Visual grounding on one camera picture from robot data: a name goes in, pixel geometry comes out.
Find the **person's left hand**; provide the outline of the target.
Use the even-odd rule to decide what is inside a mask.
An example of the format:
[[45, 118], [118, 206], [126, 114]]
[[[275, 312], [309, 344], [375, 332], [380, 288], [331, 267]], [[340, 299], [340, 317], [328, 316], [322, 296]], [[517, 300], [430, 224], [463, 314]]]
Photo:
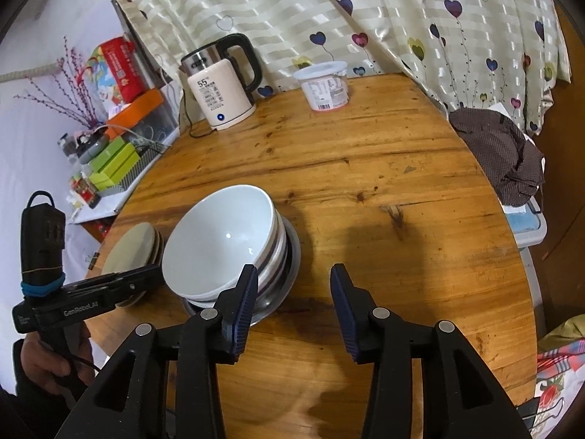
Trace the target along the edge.
[[[75, 362], [79, 379], [89, 386], [94, 377], [92, 347], [90, 332], [84, 322], [79, 327], [76, 355], [84, 362]], [[57, 384], [57, 377], [68, 376], [71, 373], [69, 363], [62, 356], [46, 348], [38, 332], [29, 333], [24, 339], [21, 350], [21, 365], [28, 379], [41, 389], [51, 394], [61, 394], [63, 390]]]

